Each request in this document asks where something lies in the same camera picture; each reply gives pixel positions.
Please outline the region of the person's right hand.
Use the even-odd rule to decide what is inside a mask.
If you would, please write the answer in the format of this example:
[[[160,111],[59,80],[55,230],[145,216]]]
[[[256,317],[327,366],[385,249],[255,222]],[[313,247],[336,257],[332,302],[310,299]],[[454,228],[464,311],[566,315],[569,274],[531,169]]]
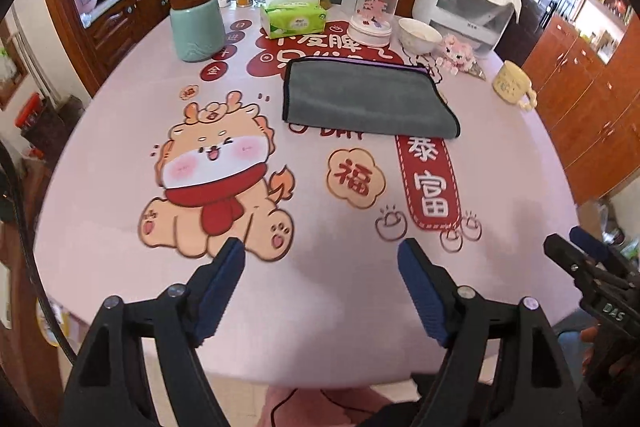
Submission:
[[[579,334],[588,348],[582,360],[582,376],[592,390],[612,384],[616,378],[639,378],[639,340],[600,325]]]

